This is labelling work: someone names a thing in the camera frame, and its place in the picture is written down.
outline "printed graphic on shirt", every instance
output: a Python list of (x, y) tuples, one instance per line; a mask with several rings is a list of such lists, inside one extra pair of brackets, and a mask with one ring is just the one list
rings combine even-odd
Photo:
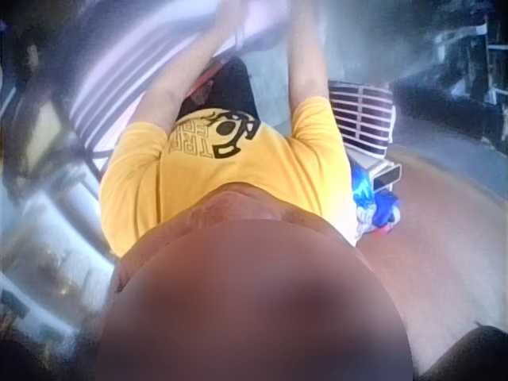
[(241, 151), (240, 141), (254, 139), (260, 125), (260, 121), (240, 111), (213, 112), (179, 123), (170, 136), (168, 151), (226, 159)]

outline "person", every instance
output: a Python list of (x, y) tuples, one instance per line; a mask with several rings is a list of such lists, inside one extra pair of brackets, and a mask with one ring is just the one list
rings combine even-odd
[(121, 260), (98, 379), (412, 378), (402, 321), (353, 246), (314, 3), (291, 6), (290, 138), (241, 109), (177, 121), (242, 0), (223, 0), (144, 95), (100, 191)]

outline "yellow t-shirt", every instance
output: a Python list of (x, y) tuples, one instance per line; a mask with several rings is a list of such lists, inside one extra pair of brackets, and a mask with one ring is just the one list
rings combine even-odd
[(322, 216), (356, 243), (351, 169), (329, 101), (294, 112), (292, 137), (243, 113), (201, 110), (167, 134), (135, 123), (101, 183), (102, 228), (123, 256), (151, 228), (226, 183), (248, 183)]

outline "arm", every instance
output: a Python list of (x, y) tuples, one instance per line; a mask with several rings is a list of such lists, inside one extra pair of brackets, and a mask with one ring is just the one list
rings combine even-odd
[(141, 99), (131, 122), (148, 122), (170, 133), (185, 95), (214, 53), (243, 21), (242, 14), (244, 0), (223, 0), (212, 28), (160, 72)]
[(294, 0), (288, 43), (291, 113), (308, 98), (329, 97), (325, 54), (316, 27), (317, 0)]

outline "blurred object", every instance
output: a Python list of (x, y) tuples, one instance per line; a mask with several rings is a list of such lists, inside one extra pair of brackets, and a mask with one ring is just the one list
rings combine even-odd
[(3, 338), (11, 330), (16, 319), (24, 319), (29, 312), (29, 308), (19, 300), (16, 295), (8, 290), (2, 289), (2, 313), (0, 320), (0, 337)]
[(91, 313), (100, 312), (106, 302), (110, 277), (99, 270), (89, 270), (81, 294), (81, 302)]
[(64, 341), (64, 336), (52, 327), (43, 325), (40, 329), (40, 337), (44, 343), (42, 363), (47, 369), (51, 369), (55, 347)]
[(506, 381), (508, 334), (481, 325), (457, 341), (421, 381)]
[(396, 106), (508, 152), (506, 18), (490, 0), (466, 0), (442, 5), (434, 25), (432, 65), (394, 81)]
[(90, 268), (90, 260), (81, 252), (71, 250), (63, 259), (59, 269), (59, 290), (62, 296), (77, 297), (80, 293), (87, 272)]

